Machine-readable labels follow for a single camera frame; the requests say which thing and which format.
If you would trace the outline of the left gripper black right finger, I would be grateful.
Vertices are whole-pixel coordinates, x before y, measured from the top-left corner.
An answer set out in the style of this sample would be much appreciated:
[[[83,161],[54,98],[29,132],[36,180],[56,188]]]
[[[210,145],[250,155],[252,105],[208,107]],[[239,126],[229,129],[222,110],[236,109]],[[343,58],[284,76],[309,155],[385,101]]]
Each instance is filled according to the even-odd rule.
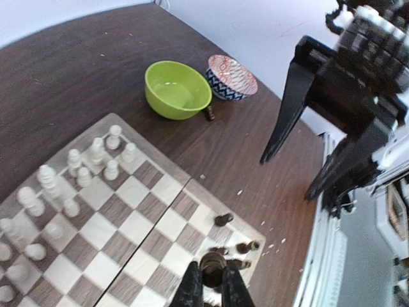
[[[255,307],[247,286],[233,261],[228,260],[222,274],[222,307]]]

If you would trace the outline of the dark pawn chess piece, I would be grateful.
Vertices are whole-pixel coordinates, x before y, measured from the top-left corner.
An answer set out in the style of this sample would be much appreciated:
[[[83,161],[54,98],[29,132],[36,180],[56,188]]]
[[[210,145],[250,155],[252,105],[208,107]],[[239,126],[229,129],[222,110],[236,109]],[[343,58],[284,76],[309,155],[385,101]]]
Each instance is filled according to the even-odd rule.
[[[222,254],[215,251],[207,252],[199,263],[204,286],[208,288],[221,286],[226,266],[227,261]]]

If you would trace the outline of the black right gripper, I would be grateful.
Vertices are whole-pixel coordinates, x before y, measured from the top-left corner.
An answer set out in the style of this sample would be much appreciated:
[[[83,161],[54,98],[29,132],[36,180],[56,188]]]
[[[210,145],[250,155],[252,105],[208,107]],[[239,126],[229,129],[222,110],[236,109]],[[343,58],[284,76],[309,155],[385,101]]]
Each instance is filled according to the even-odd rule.
[[[383,173],[373,154],[406,123],[408,106],[398,97],[408,89],[408,39],[347,35],[338,50],[310,36],[295,47],[274,131],[260,164],[281,149],[305,108],[342,130],[304,199],[330,191],[334,201],[365,187]]]

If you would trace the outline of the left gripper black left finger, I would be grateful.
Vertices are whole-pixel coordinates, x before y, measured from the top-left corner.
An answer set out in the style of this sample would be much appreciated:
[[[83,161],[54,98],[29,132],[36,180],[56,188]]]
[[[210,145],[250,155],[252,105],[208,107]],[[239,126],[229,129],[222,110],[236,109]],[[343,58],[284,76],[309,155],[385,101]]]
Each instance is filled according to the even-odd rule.
[[[171,301],[171,307],[202,307],[203,277],[197,261],[189,263]]]

